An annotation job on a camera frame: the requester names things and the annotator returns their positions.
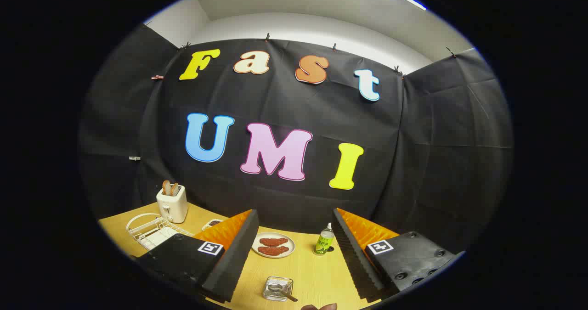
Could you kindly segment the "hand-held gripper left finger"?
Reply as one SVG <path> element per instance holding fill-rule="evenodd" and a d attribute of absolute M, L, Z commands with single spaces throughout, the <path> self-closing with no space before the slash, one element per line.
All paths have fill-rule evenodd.
<path fill-rule="evenodd" d="M 246 210 L 194 236 L 176 233 L 134 261 L 191 297 L 230 302 L 259 228 Z"/>

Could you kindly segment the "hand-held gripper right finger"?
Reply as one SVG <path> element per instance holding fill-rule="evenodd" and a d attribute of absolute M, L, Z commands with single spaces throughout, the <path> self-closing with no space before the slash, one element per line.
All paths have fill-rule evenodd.
<path fill-rule="evenodd" d="M 333 210 L 332 228 L 357 293 L 366 301 L 402 294 L 461 256 L 420 232 L 395 233 L 340 208 Z"/>

